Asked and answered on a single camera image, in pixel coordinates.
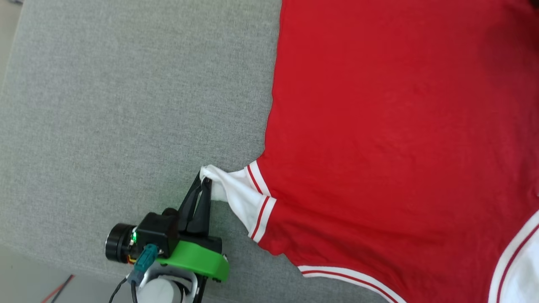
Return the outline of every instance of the red t-shirt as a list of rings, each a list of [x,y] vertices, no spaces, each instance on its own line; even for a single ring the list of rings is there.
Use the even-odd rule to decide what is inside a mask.
[[[265,151],[231,174],[260,197],[203,173],[251,208],[250,236],[389,302],[532,302],[516,297],[539,277],[528,1],[283,0],[280,26]]]

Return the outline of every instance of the cable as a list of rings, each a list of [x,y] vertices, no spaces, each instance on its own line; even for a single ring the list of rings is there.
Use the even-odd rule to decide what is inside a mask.
[[[64,288],[66,288],[67,284],[69,284],[69,282],[70,282],[74,277],[75,277],[75,275],[70,274],[69,278],[67,278],[67,280],[64,282],[64,284],[62,285],[62,287],[60,288],[60,290],[58,290],[58,292],[56,293],[56,295],[54,296],[54,298],[52,298],[51,303],[56,302],[56,300],[57,300],[58,297],[60,296],[60,293],[62,293],[62,291],[64,290]]]
[[[138,299],[136,298],[136,282],[131,281],[131,297],[133,297],[133,303],[139,303]]]
[[[41,303],[46,303],[54,294],[56,294],[57,292],[60,291],[60,289],[62,289],[64,287],[64,284],[58,286],[55,290],[53,290],[48,296],[47,298],[45,298],[45,300],[41,301]]]
[[[110,296],[110,300],[108,301],[108,303],[112,303],[112,300],[114,300],[114,296],[118,293],[118,291],[120,290],[120,287],[122,287],[122,284],[124,284],[126,281],[127,281],[127,278],[124,278],[120,281],[120,283],[118,284],[118,286],[116,287],[112,295]]]

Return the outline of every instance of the red cable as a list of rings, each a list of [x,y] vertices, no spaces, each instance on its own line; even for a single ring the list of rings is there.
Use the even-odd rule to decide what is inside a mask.
[[[62,288],[63,285],[64,285],[64,283],[60,284],[60,286],[58,286],[58,288],[56,288],[55,290],[53,290],[53,291],[51,292],[51,294],[49,294],[49,295],[47,296],[47,298],[45,298],[45,300],[41,301],[41,303],[47,303],[47,301],[48,301],[53,295],[55,295],[57,292],[60,291],[60,289]]]

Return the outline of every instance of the red and white striped trim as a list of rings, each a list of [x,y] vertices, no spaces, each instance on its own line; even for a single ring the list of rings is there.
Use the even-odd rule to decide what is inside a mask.
[[[247,171],[249,172],[251,186],[253,188],[256,188],[256,190],[266,196],[271,196],[270,190],[268,186],[266,185],[266,182],[264,181],[264,178],[262,177],[262,174],[260,173],[260,169],[258,168],[258,164],[256,161],[253,163],[247,165]]]
[[[539,272],[530,268],[533,263],[539,264],[538,247],[539,211],[520,229],[500,257],[490,283],[488,303],[516,302],[512,294],[518,294],[518,302],[537,302],[539,289],[524,291],[521,289],[524,285],[519,282],[539,278]]]
[[[389,289],[389,287],[385,286],[382,282],[361,272],[329,266],[298,266],[298,268],[306,278],[325,277],[337,279],[374,291],[388,302],[406,303],[403,298]]]
[[[263,201],[260,203],[258,208],[258,219],[255,226],[249,231],[249,237],[253,239],[256,243],[260,242],[264,234],[266,233],[266,226],[268,220],[270,219],[271,212],[275,206],[275,198],[264,196]]]
[[[266,233],[266,226],[268,220],[270,219],[271,212],[277,201],[275,198],[271,197],[270,190],[266,185],[266,181],[260,173],[258,164],[256,161],[247,165],[247,172],[249,174],[249,181],[251,187],[255,188],[259,193],[263,194],[261,203],[258,207],[258,218],[255,226],[252,227],[252,230],[249,232],[249,237],[253,239],[256,243],[260,242],[264,234]]]

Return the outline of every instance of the black cable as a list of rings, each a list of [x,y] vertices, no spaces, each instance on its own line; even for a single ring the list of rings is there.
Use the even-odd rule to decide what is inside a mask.
[[[122,287],[122,284],[124,284],[126,281],[127,281],[127,278],[124,278],[123,280],[120,281],[120,283],[118,284],[118,286],[116,287],[112,295],[110,296],[110,300],[108,301],[108,303],[112,303],[112,300],[114,300],[114,296],[118,293],[118,291],[120,290],[120,287]]]
[[[64,282],[64,284],[62,285],[62,288],[60,288],[60,290],[56,293],[56,295],[54,296],[54,298],[52,298],[52,301],[51,303],[54,303],[56,302],[56,299],[58,299],[58,297],[60,296],[60,293],[62,293],[62,291],[64,290],[64,288],[66,288],[67,284],[69,284],[69,282],[71,281],[71,279],[73,279],[73,277],[75,277],[74,275],[70,274],[69,278],[67,278],[67,280]]]
[[[135,283],[135,281],[131,281],[131,297],[133,297],[133,303],[139,303],[138,299],[136,298],[136,283]]]

